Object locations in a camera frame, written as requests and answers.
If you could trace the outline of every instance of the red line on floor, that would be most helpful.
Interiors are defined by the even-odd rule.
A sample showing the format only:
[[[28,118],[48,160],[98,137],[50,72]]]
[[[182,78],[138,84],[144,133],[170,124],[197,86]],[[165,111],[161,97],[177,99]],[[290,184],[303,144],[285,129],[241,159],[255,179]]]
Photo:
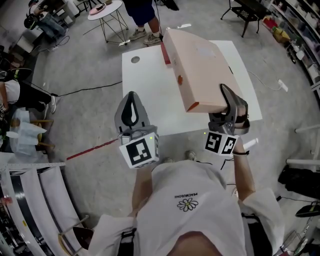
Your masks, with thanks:
[[[95,147],[92,147],[92,148],[87,149],[87,150],[85,150],[85,151],[82,151],[82,152],[80,152],[80,153],[74,154],[74,155],[72,155],[72,156],[69,156],[69,157],[67,158],[67,160],[70,160],[70,159],[72,159],[72,158],[76,158],[76,157],[78,157],[78,156],[84,155],[84,154],[89,153],[89,152],[91,152],[91,151],[100,149],[100,148],[102,148],[102,147],[104,147],[104,146],[107,146],[107,145],[110,145],[111,143],[114,143],[114,142],[117,141],[117,140],[118,140],[118,139],[116,138],[116,139],[110,140],[110,141],[108,141],[108,142],[106,142],[106,143],[104,143],[104,144],[102,144],[102,145],[95,146]]]

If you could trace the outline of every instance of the white t-shirt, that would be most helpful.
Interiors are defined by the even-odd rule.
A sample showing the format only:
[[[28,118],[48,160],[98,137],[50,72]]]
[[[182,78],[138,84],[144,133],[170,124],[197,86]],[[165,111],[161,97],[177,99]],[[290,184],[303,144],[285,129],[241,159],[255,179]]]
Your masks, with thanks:
[[[35,10],[36,10],[36,9],[39,10],[38,6],[36,6],[36,5],[34,4],[33,6],[31,6],[30,13],[36,15],[36,14],[35,14]],[[40,14],[40,16],[39,16],[39,20],[41,21],[44,17],[46,17],[47,14],[48,14],[48,13],[47,13],[46,11],[42,12],[42,13]]]
[[[6,90],[6,99],[9,104],[17,102],[20,96],[20,84],[16,80],[10,80],[4,83]],[[0,94],[0,104],[3,103],[2,95]]]
[[[202,232],[223,256],[245,256],[245,232],[238,200],[225,190],[218,171],[206,163],[180,161],[157,166],[153,193],[138,212],[141,256],[166,256],[185,233]],[[271,189],[257,191],[243,204],[261,220],[273,253],[283,243],[284,221]],[[132,217],[101,216],[89,246],[92,256],[113,255],[113,244],[135,223]]]

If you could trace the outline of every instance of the concrete floor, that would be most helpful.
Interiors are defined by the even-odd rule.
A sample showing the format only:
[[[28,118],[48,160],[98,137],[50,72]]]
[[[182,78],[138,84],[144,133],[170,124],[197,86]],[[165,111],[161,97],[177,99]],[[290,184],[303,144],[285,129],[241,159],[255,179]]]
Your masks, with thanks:
[[[294,129],[320,122],[319,107],[304,71],[291,62],[285,49],[264,26],[260,25],[259,34],[256,34],[257,23],[251,22],[241,38],[243,20],[232,12],[220,20],[228,8],[227,0],[177,0],[177,4],[178,12],[159,6],[163,31],[167,27],[191,24],[184,30],[208,40],[231,40],[248,71],[269,87],[277,88],[277,79],[288,86],[287,93],[273,91],[250,74],[263,120],[252,122],[250,133],[243,140],[259,138],[259,144],[248,156],[257,188],[271,187],[276,196],[304,199],[304,196],[287,192],[277,182],[287,158],[311,157],[315,134],[295,134]],[[132,33],[133,20],[124,6],[119,11]],[[83,35],[98,24],[99,21],[89,21],[87,13],[81,13],[70,28],[68,44],[49,54],[40,54],[33,82],[38,85],[46,82],[47,90],[61,95],[121,81],[122,53],[145,47],[143,38],[118,47],[106,44],[100,28]],[[113,20],[110,24],[116,26],[117,22]],[[54,124],[48,133],[48,139],[56,145],[55,159],[65,161],[69,156],[117,138],[114,114],[121,99],[122,84],[60,98],[52,116]],[[93,226],[101,214],[126,216],[131,211],[136,171],[128,169],[118,147],[119,143],[115,142],[66,162],[64,175],[71,196],[82,214],[91,215],[89,226]],[[160,138],[162,158],[182,160],[185,150],[194,150],[200,161],[211,162],[217,169],[223,163],[223,158],[203,150],[201,130]],[[233,163],[227,162],[222,174],[232,183]],[[287,199],[279,203],[285,214],[286,230],[297,228],[301,232],[306,222],[295,218],[294,214],[306,203]]]

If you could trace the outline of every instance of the wrist strap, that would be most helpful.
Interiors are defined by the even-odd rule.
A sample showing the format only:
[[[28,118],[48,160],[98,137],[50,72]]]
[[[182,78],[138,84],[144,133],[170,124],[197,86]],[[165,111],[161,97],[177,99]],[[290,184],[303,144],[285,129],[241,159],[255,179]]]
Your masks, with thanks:
[[[247,156],[247,155],[249,155],[249,152],[250,152],[250,151],[248,150],[247,152],[244,152],[244,153],[234,152],[234,151],[233,151],[232,153],[233,153],[234,156],[240,156],[240,157],[241,157],[241,156]]]

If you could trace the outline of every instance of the shorts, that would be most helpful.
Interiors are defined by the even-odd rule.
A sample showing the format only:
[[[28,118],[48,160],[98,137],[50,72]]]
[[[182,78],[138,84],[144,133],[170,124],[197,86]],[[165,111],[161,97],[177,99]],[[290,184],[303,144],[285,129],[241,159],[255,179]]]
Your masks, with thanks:
[[[152,0],[148,0],[139,6],[129,6],[125,4],[125,8],[129,16],[134,20],[137,26],[144,26],[155,17],[155,10],[152,7]]]

